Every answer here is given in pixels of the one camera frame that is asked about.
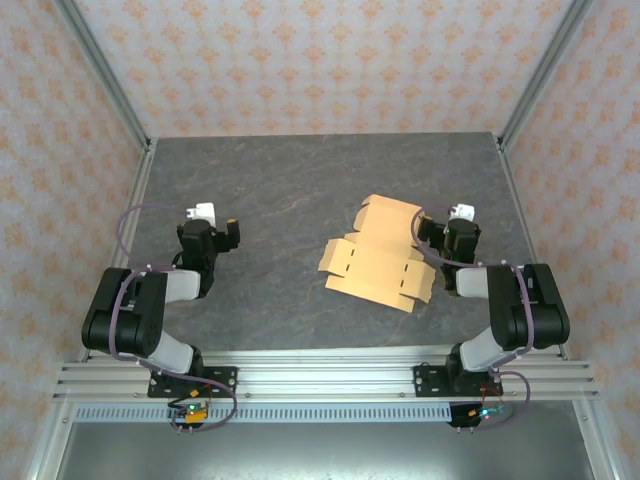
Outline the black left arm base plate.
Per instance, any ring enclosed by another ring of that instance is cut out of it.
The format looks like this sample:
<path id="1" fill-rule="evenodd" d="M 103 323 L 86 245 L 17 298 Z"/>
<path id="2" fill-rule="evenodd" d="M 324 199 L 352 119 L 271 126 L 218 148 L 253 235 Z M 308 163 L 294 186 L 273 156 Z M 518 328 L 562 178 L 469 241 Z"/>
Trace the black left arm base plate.
<path id="1" fill-rule="evenodd" d="M 215 380 L 226 385 L 231 390 L 236 390 L 238 368 L 237 367 L 204 367 L 199 378 Z M 229 398 L 230 395 L 220 387 L 211 386 L 200 381 L 186 381 L 174 376 L 151 373 L 148 384 L 147 396 L 160 399 L 193 399 L 193 398 Z"/>

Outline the aluminium mounting rail beam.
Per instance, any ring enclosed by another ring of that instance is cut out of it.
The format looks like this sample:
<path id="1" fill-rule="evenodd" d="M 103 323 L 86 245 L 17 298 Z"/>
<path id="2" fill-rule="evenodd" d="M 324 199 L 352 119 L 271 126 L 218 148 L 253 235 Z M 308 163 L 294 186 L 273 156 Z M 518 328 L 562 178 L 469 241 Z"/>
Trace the aluminium mounting rail beam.
<path id="1" fill-rule="evenodd" d="M 207 366 L 235 366 L 236 394 L 248 402 L 416 401 L 413 369 L 439 366 L 447 345 L 343 349 L 206 352 Z M 507 401 L 598 400 L 604 392 L 585 360 L 569 360 L 558 347 L 533 350 L 507 364 L 523 380 L 502 380 Z M 150 374 L 99 352 L 63 365 L 53 397 L 57 401 L 125 402 L 147 397 Z"/>

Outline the tan cardboard paper box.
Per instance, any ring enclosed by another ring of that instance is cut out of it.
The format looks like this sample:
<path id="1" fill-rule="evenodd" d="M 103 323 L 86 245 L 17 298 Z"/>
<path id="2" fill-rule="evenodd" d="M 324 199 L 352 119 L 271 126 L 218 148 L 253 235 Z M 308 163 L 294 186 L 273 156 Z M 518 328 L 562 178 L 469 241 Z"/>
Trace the tan cardboard paper box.
<path id="1" fill-rule="evenodd" d="M 377 194 L 358 211 L 353 231 L 327 242 L 318 270 L 325 287 L 411 313 L 429 303 L 436 270 L 417 249 L 411 229 L 420 207 Z"/>

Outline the grey metal sheet panel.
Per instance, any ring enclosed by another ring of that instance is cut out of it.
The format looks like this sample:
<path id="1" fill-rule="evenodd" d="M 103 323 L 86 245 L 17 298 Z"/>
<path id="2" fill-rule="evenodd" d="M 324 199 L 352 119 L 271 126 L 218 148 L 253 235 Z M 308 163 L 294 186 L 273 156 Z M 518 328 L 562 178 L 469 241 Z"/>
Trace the grey metal sheet panel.
<path id="1" fill-rule="evenodd" d="M 444 424 L 233 424 L 178 435 L 164 424 L 78 424 L 59 480 L 594 480 L 564 417 L 494 431 Z"/>

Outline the aluminium frame post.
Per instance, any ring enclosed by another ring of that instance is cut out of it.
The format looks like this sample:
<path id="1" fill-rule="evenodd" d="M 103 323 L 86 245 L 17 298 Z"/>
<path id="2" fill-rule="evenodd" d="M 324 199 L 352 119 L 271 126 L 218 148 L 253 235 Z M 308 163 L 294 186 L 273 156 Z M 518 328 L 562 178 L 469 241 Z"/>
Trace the aluminium frame post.
<path id="1" fill-rule="evenodd" d="M 572 0 L 555 30 L 546 50 L 534 69 L 522 95 L 511 113 L 502 133 L 497 136 L 499 150 L 506 154 L 532 114 L 560 60 L 591 9 L 594 0 Z"/>
<path id="2" fill-rule="evenodd" d="M 52 0 L 80 48 L 108 98 L 123 120 L 136 144 L 146 151 L 151 143 L 142 122 L 133 109 L 121 83 L 113 71 L 107 56 L 100 47 L 76 0 Z"/>

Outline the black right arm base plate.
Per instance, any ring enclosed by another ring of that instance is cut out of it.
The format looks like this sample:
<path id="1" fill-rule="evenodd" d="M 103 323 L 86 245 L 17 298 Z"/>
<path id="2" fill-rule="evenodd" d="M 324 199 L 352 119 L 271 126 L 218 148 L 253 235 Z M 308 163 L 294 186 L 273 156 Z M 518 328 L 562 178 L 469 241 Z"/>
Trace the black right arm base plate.
<path id="1" fill-rule="evenodd" d="M 503 388 L 486 372 L 451 373 L 444 366 L 420 364 L 413 367 L 415 395 L 421 398 L 451 397 L 480 398 L 498 397 Z"/>

